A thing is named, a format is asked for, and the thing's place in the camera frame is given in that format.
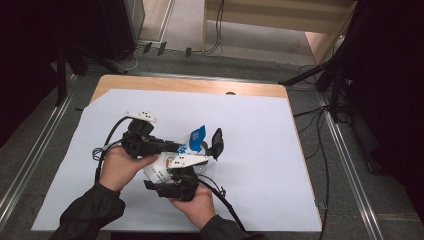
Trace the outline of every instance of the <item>gray floor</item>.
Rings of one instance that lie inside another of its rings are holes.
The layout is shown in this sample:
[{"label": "gray floor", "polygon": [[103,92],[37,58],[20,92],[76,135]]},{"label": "gray floor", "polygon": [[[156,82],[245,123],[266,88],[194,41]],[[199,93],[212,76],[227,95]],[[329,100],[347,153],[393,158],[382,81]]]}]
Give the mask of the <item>gray floor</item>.
[{"label": "gray floor", "polygon": [[[167,49],[201,50],[204,1],[175,1],[162,41]],[[206,50],[216,41],[215,21],[208,21]],[[222,22],[221,43],[214,55],[260,61],[315,64],[302,31]]]},{"label": "gray floor", "polygon": [[[131,75],[145,72],[196,75],[246,79],[250,82],[276,83],[297,74],[299,66],[278,64],[226,57],[192,56],[185,58],[184,53],[166,52],[157,57],[156,51],[140,55],[139,66],[130,71]],[[130,66],[133,62],[122,63]],[[41,207],[57,168],[66,154],[72,134],[78,125],[81,112],[75,108],[87,106],[99,78],[107,71],[89,64],[86,76],[78,76],[74,97],[54,133],[46,151],[42,155],[33,176],[17,203],[8,223],[0,233],[0,239],[46,239],[50,233],[31,232],[32,223]],[[318,93],[306,83],[299,87],[288,88],[293,113],[299,113],[320,106]],[[21,125],[9,142],[0,150],[0,195],[3,196],[26,155],[35,142],[38,133],[46,123],[54,108],[55,92],[52,92],[40,104],[38,109]],[[298,129],[307,126],[313,115],[296,118]],[[328,205],[327,227],[323,239],[368,239],[357,203],[352,194],[340,157],[336,150],[327,124],[323,125],[321,136],[327,154],[330,173],[330,198]],[[356,169],[377,213],[385,239],[424,239],[422,223],[414,215],[414,209],[406,197],[403,187],[391,177],[371,175],[366,167],[364,153],[358,145],[352,129],[340,124],[344,139],[351,152]],[[300,134],[305,156],[309,156],[317,147],[316,126],[313,125]],[[306,160],[315,196],[319,202],[325,201],[325,168],[321,152]],[[318,233],[267,233],[270,239],[318,239]],[[109,239],[109,233],[103,232],[99,239]]]}]

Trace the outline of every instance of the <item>finger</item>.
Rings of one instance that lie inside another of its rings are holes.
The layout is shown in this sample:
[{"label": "finger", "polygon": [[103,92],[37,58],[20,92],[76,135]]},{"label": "finger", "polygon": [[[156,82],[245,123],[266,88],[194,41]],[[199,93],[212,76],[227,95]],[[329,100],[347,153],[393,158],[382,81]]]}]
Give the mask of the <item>finger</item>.
[{"label": "finger", "polygon": [[206,187],[205,185],[199,184],[199,186],[196,189],[196,194],[201,194],[201,193],[212,194],[212,191],[208,187]]},{"label": "finger", "polygon": [[122,154],[122,151],[125,152],[124,148],[122,146],[112,146],[111,148],[109,148],[109,150],[106,152],[105,157],[108,157],[110,155],[115,155],[115,154]]},{"label": "finger", "polygon": [[144,168],[147,165],[150,165],[152,163],[154,163],[156,160],[158,160],[159,158],[159,154],[155,154],[155,155],[149,155],[149,156],[145,156],[142,159],[138,159],[137,163],[139,163],[139,167]]},{"label": "finger", "polygon": [[181,206],[185,203],[179,199],[176,198],[170,198],[169,202],[171,202],[172,205],[174,205],[174,207],[176,207],[177,209],[180,209]]}]

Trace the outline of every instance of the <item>person's left hand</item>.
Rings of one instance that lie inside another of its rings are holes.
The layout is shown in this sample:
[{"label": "person's left hand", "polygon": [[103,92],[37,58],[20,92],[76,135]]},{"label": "person's left hand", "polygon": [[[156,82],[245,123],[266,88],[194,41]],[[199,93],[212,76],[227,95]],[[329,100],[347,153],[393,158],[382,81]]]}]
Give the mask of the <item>person's left hand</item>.
[{"label": "person's left hand", "polygon": [[99,183],[112,191],[122,191],[140,169],[152,164],[158,157],[156,154],[133,159],[122,146],[113,147],[106,154]]}]

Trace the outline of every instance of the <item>blue label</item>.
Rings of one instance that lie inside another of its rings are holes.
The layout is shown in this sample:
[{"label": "blue label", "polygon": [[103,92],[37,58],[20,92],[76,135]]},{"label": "blue label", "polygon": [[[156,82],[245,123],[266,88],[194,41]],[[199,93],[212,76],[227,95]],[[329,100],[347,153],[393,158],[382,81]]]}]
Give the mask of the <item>blue label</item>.
[{"label": "blue label", "polygon": [[201,126],[199,129],[194,130],[190,134],[190,149],[196,152],[202,151],[202,142],[206,136],[205,125]]},{"label": "blue label", "polygon": [[180,147],[178,148],[178,153],[183,154],[183,153],[185,153],[186,150],[187,150],[187,145],[180,144]]}]

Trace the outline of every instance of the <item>white cable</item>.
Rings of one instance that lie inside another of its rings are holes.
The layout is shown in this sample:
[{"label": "white cable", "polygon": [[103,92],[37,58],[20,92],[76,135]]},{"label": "white cable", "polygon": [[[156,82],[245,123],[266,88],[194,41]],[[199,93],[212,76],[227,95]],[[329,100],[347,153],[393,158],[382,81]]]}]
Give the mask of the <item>white cable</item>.
[{"label": "white cable", "polygon": [[115,62],[115,60],[113,60],[113,63],[114,63],[116,66],[118,66],[120,69],[122,69],[122,70],[125,70],[125,71],[131,71],[131,70],[134,70],[134,69],[138,66],[138,59],[137,59],[137,56],[136,56],[135,54],[136,54],[136,52],[137,52],[137,51],[139,51],[140,49],[144,49],[144,48],[137,48],[137,49],[134,51],[134,53],[133,53],[134,58],[135,58],[135,61],[136,61],[136,63],[135,63],[135,66],[134,66],[134,67],[132,67],[132,68],[124,68],[124,67],[120,66],[118,63],[116,63],[116,62]]}]

